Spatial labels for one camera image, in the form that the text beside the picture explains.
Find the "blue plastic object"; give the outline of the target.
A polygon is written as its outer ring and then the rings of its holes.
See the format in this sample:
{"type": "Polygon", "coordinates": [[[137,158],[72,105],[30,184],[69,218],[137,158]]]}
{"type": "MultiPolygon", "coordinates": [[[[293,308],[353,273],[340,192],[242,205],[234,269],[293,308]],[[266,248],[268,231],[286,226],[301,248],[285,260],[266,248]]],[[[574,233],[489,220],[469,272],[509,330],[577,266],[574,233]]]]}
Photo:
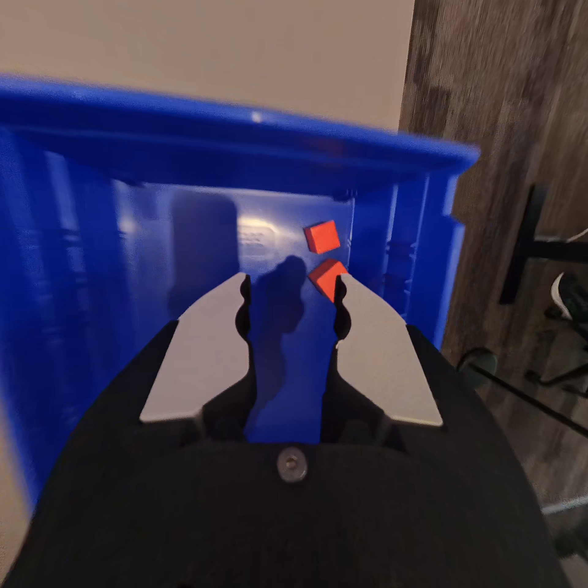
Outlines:
{"type": "Polygon", "coordinates": [[[170,320],[251,277],[252,442],[318,443],[341,261],[437,347],[477,146],[1,77],[1,395],[32,504],[86,409],[170,320]],[[334,220],[341,246],[303,229],[334,220]]]}

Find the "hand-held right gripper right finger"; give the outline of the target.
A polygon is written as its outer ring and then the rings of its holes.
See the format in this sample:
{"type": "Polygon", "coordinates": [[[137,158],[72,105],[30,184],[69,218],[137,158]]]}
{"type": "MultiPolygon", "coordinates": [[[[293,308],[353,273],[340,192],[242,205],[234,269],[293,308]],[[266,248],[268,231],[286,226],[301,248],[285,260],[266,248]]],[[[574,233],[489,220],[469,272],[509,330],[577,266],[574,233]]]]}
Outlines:
{"type": "Polygon", "coordinates": [[[336,282],[336,373],[376,407],[374,437],[394,424],[441,428],[443,419],[402,316],[350,274],[336,282]]]}

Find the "black round stand base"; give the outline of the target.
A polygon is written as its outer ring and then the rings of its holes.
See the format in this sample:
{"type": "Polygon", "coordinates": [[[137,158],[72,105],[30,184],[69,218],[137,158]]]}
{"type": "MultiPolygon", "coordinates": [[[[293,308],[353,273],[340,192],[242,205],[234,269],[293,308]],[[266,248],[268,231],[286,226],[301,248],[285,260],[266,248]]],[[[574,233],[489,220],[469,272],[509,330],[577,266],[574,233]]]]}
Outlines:
{"type": "Polygon", "coordinates": [[[587,428],[569,417],[550,408],[538,399],[524,393],[510,383],[496,376],[497,357],[485,348],[476,348],[465,353],[456,370],[468,381],[468,386],[475,389],[489,382],[511,393],[514,397],[552,418],[557,423],[587,439],[587,428]]]}

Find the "black desk foot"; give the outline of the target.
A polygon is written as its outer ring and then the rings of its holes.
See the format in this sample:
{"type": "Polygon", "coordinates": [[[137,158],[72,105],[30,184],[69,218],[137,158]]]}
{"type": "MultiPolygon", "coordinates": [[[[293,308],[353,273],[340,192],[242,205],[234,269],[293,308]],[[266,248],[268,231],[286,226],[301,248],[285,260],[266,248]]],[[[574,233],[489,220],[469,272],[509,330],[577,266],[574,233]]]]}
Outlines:
{"type": "Polygon", "coordinates": [[[518,296],[527,263],[530,260],[587,264],[587,243],[571,239],[548,240],[536,236],[548,188],[532,185],[523,219],[499,297],[499,305],[512,305],[518,296]]]}

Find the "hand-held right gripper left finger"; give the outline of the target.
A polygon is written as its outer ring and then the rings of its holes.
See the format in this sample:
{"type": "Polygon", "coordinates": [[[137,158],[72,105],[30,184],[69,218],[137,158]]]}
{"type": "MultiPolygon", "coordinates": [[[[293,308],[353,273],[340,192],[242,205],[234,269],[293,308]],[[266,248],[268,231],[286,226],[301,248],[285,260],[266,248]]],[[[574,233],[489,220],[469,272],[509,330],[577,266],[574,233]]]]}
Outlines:
{"type": "Polygon", "coordinates": [[[178,324],[140,414],[142,423],[203,416],[205,406],[246,377],[246,334],[237,327],[247,311],[250,276],[239,272],[190,305],[178,324]]]}

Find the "black mesh office chair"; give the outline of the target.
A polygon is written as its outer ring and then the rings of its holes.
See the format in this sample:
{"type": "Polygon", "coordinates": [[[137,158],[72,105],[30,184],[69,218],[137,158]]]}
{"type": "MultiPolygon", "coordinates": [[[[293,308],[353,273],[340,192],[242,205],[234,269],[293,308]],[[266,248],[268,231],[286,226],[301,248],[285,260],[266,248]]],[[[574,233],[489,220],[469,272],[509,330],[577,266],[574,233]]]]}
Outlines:
{"type": "MultiPolygon", "coordinates": [[[[560,273],[550,288],[553,305],[545,311],[548,319],[565,322],[584,341],[583,351],[587,352],[587,289],[571,271],[560,273]]],[[[587,362],[550,378],[544,378],[536,371],[529,370],[525,379],[540,387],[561,387],[567,393],[587,399],[587,387],[576,387],[574,380],[587,379],[587,362]]]]}

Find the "orange cube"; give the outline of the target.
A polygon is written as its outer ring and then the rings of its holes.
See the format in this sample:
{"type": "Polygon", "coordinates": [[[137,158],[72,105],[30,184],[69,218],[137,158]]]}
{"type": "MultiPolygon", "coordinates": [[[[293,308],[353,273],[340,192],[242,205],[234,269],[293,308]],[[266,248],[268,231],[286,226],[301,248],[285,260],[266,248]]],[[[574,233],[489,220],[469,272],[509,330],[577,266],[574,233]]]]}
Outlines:
{"type": "Polygon", "coordinates": [[[307,278],[319,293],[334,303],[337,277],[347,273],[348,269],[341,261],[328,258],[312,269],[307,278]]]}
{"type": "Polygon", "coordinates": [[[334,220],[328,220],[303,229],[307,246],[313,254],[325,254],[341,246],[334,220]]]}

